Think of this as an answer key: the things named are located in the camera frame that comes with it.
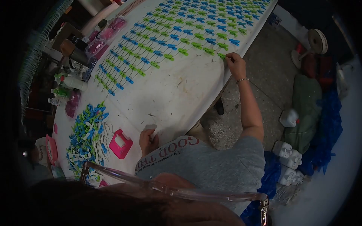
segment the pink plastic holder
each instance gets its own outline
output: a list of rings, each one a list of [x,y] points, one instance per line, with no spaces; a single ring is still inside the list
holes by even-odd
[[[50,151],[51,151],[51,156],[52,158],[50,157],[50,152],[49,152],[49,149],[48,149],[48,144],[50,146]],[[46,146],[46,153],[48,154],[48,157],[49,157],[49,160],[50,160],[50,163],[55,166],[55,161],[58,160],[58,150],[56,149],[56,144],[55,144],[55,140],[48,136],[48,134],[45,136],[45,146]]]
[[[125,159],[128,151],[131,149],[131,146],[133,145],[133,141],[127,140],[125,136],[123,136],[123,131],[121,129],[114,132],[113,138],[111,142],[109,143],[109,148],[113,151],[113,153],[119,158],[119,159]],[[126,143],[125,146],[122,148],[118,146],[116,141],[114,140],[116,136],[119,135],[121,139]]]

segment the white bottle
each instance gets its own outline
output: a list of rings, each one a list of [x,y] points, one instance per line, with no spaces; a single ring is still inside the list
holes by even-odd
[[[281,185],[289,186],[296,181],[296,179],[294,178],[295,176],[295,170],[282,165],[282,171],[278,183],[280,183]]]
[[[296,170],[299,165],[302,164],[302,154],[299,153],[299,151],[292,149],[292,154],[289,156],[289,158],[279,158],[280,163]]]
[[[300,185],[303,183],[304,175],[299,170],[296,171],[296,175],[294,177],[295,181],[292,181],[292,185]]]
[[[279,117],[279,122],[284,127],[295,127],[296,124],[299,123],[298,112],[292,108],[283,111]]]
[[[283,141],[276,141],[272,152],[279,157],[289,158],[289,156],[292,154],[292,146]]]
[[[58,107],[65,107],[67,105],[66,101],[61,101],[59,99],[56,99],[55,97],[53,98],[48,98],[48,103],[51,103],[52,105],[58,106]]]
[[[64,82],[64,84],[66,84],[67,86],[70,86],[72,88],[76,88],[79,89],[81,91],[86,91],[88,88],[88,83],[80,81],[78,79],[76,79],[75,77],[60,77],[60,80],[62,82]]]

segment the white table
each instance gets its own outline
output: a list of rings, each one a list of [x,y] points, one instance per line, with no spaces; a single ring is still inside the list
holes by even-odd
[[[127,1],[111,13],[108,19],[114,17],[131,2]],[[102,63],[109,50],[115,48],[121,36],[161,2],[164,0],[147,0],[130,12],[126,16],[126,27],[116,38],[117,42],[110,45],[98,62]],[[241,56],[244,56],[252,44],[276,3],[275,0],[269,4],[264,15],[259,21],[254,22],[253,28],[248,30],[249,34],[240,41],[242,48],[237,53]],[[234,51],[232,45],[229,46],[228,52]],[[89,103],[96,106],[105,101],[106,112],[109,112],[110,117],[108,124],[113,125],[113,131],[121,128],[124,135],[134,142],[125,159],[118,159],[113,152],[110,152],[108,167],[133,174],[135,164],[142,155],[139,148],[139,134],[144,128],[156,128],[162,145],[184,135],[206,112],[231,74],[228,68],[224,67],[222,60],[212,62],[214,58],[208,54],[196,57],[197,51],[190,49],[187,57],[182,54],[176,55],[171,69],[165,65],[168,62],[163,61],[160,63],[160,69],[150,68],[145,72],[145,77],[137,75],[133,79],[134,84],[126,84],[124,90],[115,91],[115,96],[106,97],[108,93],[102,91],[102,86],[97,87],[98,82],[93,82],[94,75],[98,73],[96,66],[87,91],[82,93],[76,114],[81,113]],[[191,62],[191,64],[197,63],[197,67],[184,66],[183,63],[190,62],[191,57],[197,59]],[[65,154],[70,142],[68,136],[72,134],[71,126],[75,121],[66,116],[63,108],[58,108],[54,123],[58,126],[58,133],[53,132],[53,138],[57,143],[58,162],[66,176],[73,176],[72,171],[68,170],[69,163]]]

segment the bracelet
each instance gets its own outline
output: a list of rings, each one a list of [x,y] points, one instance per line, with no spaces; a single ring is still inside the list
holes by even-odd
[[[239,80],[237,80],[236,81],[236,83],[235,84],[238,84],[240,81],[244,81],[244,80],[249,80],[248,78],[242,78],[242,79],[239,79]]]

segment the eyeglasses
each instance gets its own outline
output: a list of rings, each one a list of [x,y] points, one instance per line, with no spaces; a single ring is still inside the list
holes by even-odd
[[[203,189],[190,189],[190,188],[171,188],[167,187],[163,183],[154,180],[142,180],[134,175],[122,172],[119,170],[107,168],[104,166],[97,165],[93,162],[85,162],[83,164],[82,173],[80,175],[80,181],[85,182],[86,176],[89,173],[89,168],[98,170],[99,172],[104,173],[110,177],[116,178],[127,184],[141,187],[147,190],[156,190],[164,194],[194,201],[203,201],[203,202],[247,202],[260,200],[260,211],[261,211],[261,225],[267,225],[268,219],[268,207],[269,207],[269,198],[268,195],[263,193],[254,193],[254,192],[227,192],[227,191],[206,191]]]

